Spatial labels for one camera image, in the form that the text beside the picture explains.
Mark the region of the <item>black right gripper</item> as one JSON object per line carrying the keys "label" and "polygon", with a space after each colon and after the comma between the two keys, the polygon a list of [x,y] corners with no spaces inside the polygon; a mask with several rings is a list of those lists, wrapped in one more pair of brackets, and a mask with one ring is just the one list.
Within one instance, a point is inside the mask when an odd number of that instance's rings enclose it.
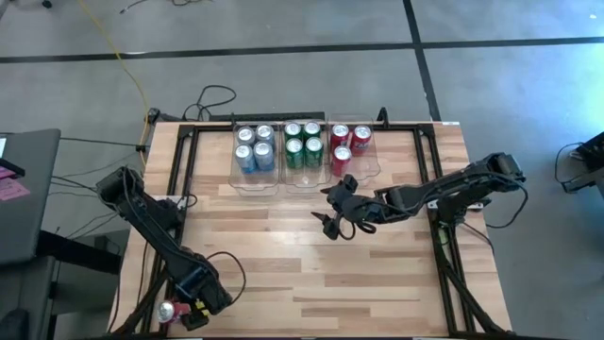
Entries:
{"label": "black right gripper", "polygon": [[[352,240],[356,235],[356,230],[361,230],[368,234],[375,234],[377,228],[365,221],[369,213],[370,205],[374,203],[371,197],[356,195],[358,182],[352,175],[345,175],[336,185],[321,189],[322,194],[327,195],[327,203],[335,211],[333,217],[324,213],[311,212],[319,219],[323,225],[323,233],[330,240],[337,240],[342,237],[345,240]],[[341,230],[342,219],[348,221],[352,226],[350,236],[345,236]]]}

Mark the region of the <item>red Fanta soda can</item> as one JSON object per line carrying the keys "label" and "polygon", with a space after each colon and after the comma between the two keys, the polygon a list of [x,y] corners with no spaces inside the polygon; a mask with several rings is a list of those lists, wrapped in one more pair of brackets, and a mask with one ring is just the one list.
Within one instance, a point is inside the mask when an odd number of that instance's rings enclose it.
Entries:
{"label": "red Fanta soda can", "polygon": [[345,124],[335,124],[330,130],[330,147],[335,150],[339,146],[347,146],[350,130]]}
{"label": "red Fanta soda can", "polygon": [[356,126],[350,142],[350,150],[354,156],[365,153],[372,139],[372,130],[365,125]]}
{"label": "red Fanta soda can", "polygon": [[190,312],[191,307],[188,303],[164,300],[157,309],[158,322],[160,324],[171,324]]}
{"label": "red Fanta soda can", "polygon": [[350,149],[345,145],[337,146],[332,152],[331,171],[336,177],[343,177],[352,159]]}

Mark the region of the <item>silver metal mounting plate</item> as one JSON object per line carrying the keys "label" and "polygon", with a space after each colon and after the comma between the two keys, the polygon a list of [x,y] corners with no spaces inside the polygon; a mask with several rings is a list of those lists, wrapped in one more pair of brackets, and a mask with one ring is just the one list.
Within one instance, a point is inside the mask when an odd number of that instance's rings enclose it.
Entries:
{"label": "silver metal mounting plate", "polygon": [[[486,197],[486,198],[483,198],[483,199],[481,199],[480,201],[478,201],[478,202],[476,202],[476,203],[474,203],[474,204],[469,205],[469,206],[467,207],[467,209],[468,209],[469,211],[481,211],[481,210],[483,210],[483,209],[484,209],[484,208],[485,208],[487,205],[489,205],[491,202],[492,202],[492,199],[491,199],[491,198]],[[436,209],[437,209],[437,203],[436,203],[436,201],[435,201],[435,200],[430,201],[430,202],[427,204],[427,207],[428,207],[430,210],[436,210]]]}

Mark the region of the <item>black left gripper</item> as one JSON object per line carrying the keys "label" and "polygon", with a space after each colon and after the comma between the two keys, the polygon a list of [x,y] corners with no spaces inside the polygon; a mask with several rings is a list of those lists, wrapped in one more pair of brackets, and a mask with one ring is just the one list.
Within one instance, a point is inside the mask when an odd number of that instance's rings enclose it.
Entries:
{"label": "black left gripper", "polygon": [[[203,310],[207,310],[211,315],[218,315],[232,304],[231,294],[213,276],[183,281],[181,289],[182,296],[175,297],[178,305],[201,308],[203,304]],[[210,321],[203,314],[185,314],[180,320],[189,332],[206,326]]]}

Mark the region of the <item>black power strip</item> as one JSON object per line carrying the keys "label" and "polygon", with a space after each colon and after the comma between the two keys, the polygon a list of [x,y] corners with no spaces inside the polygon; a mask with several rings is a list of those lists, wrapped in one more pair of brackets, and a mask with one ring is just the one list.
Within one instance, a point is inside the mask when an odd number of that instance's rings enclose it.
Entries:
{"label": "black power strip", "polygon": [[287,120],[324,120],[326,114],[323,111],[298,111],[277,113],[231,113],[212,115],[208,118],[210,122],[241,122],[241,121],[287,121]]}

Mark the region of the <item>black aluminium table frame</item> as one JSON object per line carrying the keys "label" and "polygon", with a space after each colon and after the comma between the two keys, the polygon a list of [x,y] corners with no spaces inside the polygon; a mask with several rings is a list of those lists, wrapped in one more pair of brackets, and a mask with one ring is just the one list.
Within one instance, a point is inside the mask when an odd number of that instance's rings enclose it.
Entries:
{"label": "black aluminium table frame", "polygon": [[211,258],[236,303],[195,331],[211,336],[440,336],[447,332],[428,216],[351,241],[328,239],[311,212],[318,193],[242,196],[229,183],[232,130],[203,131],[193,151],[178,124],[157,125],[144,183],[150,195],[197,197],[182,242]]}

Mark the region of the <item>black equipment box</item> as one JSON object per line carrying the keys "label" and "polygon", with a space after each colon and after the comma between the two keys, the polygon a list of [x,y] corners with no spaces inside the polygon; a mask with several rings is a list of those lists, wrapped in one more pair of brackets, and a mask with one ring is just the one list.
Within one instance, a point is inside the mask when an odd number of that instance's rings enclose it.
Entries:
{"label": "black equipment box", "polygon": [[[558,178],[558,161],[562,151],[569,146],[576,146],[570,156],[575,155],[583,164],[585,171],[570,179]],[[578,142],[563,146],[557,153],[554,166],[554,179],[562,186],[566,194],[574,194],[586,187],[595,186],[604,198],[604,131],[587,142]]]}

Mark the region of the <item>clear plastic bin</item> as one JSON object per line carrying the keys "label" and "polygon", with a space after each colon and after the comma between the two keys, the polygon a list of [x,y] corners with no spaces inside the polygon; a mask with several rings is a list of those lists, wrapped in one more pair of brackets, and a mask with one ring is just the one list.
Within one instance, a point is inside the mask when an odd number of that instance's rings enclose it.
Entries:
{"label": "clear plastic bin", "polygon": [[[275,131],[275,143],[272,144],[274,156],[275,156],[275,168],[273,171],[260,171],[258,166],[256,171],[251,174],[244,174],[239,164],[235,160],[235,148],[239,145],[236,141],[236,131],[239,127],[250,126],[256,132],[258,125],[271,125]],[[233,140],[234,146],[232,147],[231,154],[231,170],[228,178],[228,183],[241,195],[241,196],[273,196],[277,193],[277,185],[279,183],[279,164],[277,157],[279,156],[280,147],[279,142],[281,138],[278,136],[278,125],[277,122],[243,122],[236,123],[233,128]]]}
{"label": "clear plastic bin", "polygon": [[[303,152],[305,149],[306,141],[303,136],[303,126],[305,123],[309,121],[316,121],[321,125],[321,137],[320,139],[324,145],[324,153],[323,153],[323,162],[320,167],[308,167],[305,164],[304,157],[304,166],[300,169],[292,169],[287,166],[286,163],[286,143],[284,138],[283,128],[286,122],[294,121],[298,123],[302,127],[302,139],[300,140],[303,143]],[[289,120],[283,123],[279,127],[278,136],[281,138],[279,142],[279,165],[280,181],[286,185],[287,190],[291,193],[309,193],[318,191],[320,187],[327,184],[331,180],[331,174],[328,165],[328,151],[327,151],[327,133],[326,133],[326,122],[323,120]]]}
{"label": "clear plastic bin", "polygon": [[350,134],[347,147],[350,149],[352,133],[356,126],[365,125],[372,130],[372,139],[365,153],[359,156],[352,154],[352,159],[348,165],[346,175],[352,175],[359,183],[365,183],[369,178],[373,178],[379,174],[381,168],[378,164],[377,147],[376,147],[376,132],[374,129],[374,120],[365,114],[354,113],[334,113],[327,119],[327,151],[329,160],[329,169],[332,177],[337,180],[342,177],[336,177],[331,171],[331,159],[333,150],[330,147],[330,130],[335,124],[345,124],[349,127]]}

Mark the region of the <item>grey desk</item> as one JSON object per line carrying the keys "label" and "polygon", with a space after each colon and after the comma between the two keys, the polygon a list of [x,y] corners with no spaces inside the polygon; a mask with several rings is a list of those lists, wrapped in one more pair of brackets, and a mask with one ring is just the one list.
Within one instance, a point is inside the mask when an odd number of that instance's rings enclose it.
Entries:
{"label": "grey desk", "polygon": [[0,160],[25,170],[16,180],[29,195],[0,201],[0,265],[36,256],[36,248],[59,149],[57,128],[9,134],[0,138]]}

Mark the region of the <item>pink sticky note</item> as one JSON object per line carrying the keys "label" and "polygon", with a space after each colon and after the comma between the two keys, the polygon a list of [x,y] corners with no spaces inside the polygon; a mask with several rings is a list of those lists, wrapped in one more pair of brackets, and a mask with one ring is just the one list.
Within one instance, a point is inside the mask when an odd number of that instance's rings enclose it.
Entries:
{"label": "pink sticky note", "polygon": [[30,191],[13,178],[0,179],[0,201],[9,201],[21,196],[28,196]]}

